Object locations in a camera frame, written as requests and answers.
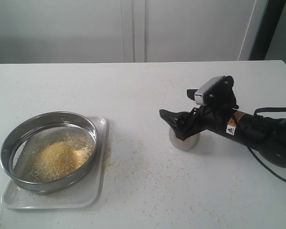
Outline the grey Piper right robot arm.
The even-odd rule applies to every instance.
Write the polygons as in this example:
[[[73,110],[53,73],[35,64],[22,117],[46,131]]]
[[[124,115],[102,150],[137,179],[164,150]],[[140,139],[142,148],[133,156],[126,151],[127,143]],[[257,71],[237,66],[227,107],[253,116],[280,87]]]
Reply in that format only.
[[[161,109],[159,113],[182,141],[208,130],[254,149],[268,162],[286,168],[286,118],[240,112],[233,90],[212,93],[206,105],[190,112]]]

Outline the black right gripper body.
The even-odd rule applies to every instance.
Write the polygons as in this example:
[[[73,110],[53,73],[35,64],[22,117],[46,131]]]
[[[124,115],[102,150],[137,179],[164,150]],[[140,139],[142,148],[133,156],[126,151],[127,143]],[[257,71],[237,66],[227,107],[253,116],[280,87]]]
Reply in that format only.
[[[179,112],[174,118],[175,136],[184,141],[204,130],[222,133],[238,108],[234,93],[230,93],[217,105],[200,106],[190,112]]]

